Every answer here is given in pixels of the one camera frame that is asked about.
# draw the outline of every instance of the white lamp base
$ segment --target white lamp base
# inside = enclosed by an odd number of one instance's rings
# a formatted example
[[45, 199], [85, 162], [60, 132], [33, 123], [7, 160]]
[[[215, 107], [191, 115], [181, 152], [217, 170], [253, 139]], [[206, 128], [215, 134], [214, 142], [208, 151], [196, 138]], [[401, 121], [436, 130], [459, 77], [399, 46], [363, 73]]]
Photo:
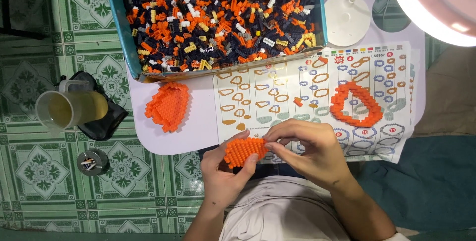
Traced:
[[330, 43], [347, 47], [359, 42], [370, 27], [372, 13], [364, 0], [327, 0], [326, 12], [327, 39]]

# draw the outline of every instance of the forearm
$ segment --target forearm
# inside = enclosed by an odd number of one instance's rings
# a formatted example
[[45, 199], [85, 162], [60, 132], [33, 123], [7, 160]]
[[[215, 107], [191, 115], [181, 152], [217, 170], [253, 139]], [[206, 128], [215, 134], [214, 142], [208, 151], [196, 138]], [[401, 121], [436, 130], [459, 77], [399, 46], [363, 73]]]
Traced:
[[342, 224], [354, 239], [380, 241], [396, 233], [385, 211], [354, 178], [345, 183], [345, 190], [331, 190], [331, 195]]
[[223, 228], [224, 209], [205, 199], [183, 241], [218, 241]]

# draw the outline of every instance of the pink lamp shade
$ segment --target pink lamp shade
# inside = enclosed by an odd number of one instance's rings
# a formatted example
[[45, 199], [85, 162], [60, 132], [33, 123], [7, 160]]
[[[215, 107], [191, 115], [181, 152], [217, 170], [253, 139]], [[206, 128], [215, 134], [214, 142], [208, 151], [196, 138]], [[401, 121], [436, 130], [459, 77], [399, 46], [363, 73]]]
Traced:
[[397, 0], [423, 31], [449, 44], [476, 46], [476, 0]]

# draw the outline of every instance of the measuring jug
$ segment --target measuring jug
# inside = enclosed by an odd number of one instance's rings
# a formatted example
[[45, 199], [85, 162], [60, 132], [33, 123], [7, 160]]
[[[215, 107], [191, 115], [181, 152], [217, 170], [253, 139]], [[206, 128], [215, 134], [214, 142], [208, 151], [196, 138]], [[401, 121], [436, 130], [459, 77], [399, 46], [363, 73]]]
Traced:
[[68, 91], [71, 84], [88, 85], [84, 80], [63, 80], [59, 91], [47, 91], [36, 100], [36, 115], [52, 135], [64, 129], [103, 118], [108, 112], [106, 98], [95, 91]]

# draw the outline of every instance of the fingernail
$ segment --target fingernail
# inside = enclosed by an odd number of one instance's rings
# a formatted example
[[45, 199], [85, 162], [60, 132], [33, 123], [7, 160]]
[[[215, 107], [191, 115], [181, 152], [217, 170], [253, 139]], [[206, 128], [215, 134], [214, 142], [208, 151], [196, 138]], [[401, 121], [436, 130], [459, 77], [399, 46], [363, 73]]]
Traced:
[[250, 160], [251, 162], [253, 162], [253, 163], [256, 162], [256, 161], [258, 161], [258, 155], [257, 155], [257, 154], [252, 154], [252, 155], [250, 156], [249, 160]]

